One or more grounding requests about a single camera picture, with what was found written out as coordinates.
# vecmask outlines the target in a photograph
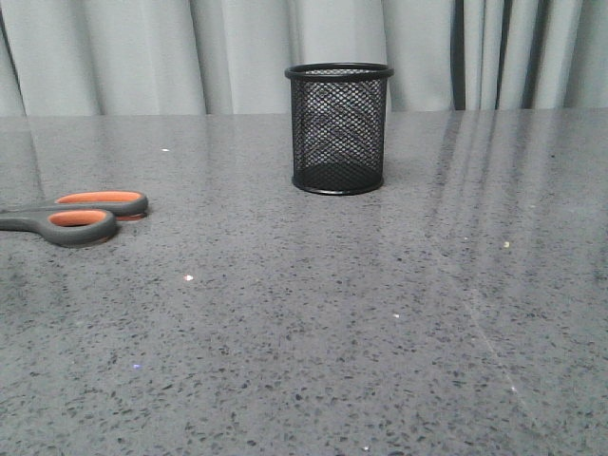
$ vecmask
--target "curtain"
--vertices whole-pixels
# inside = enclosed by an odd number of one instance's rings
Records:
[[[393,110],[608,106],[605,0],[0,0],[0,115],[288,112],[389,63]]]

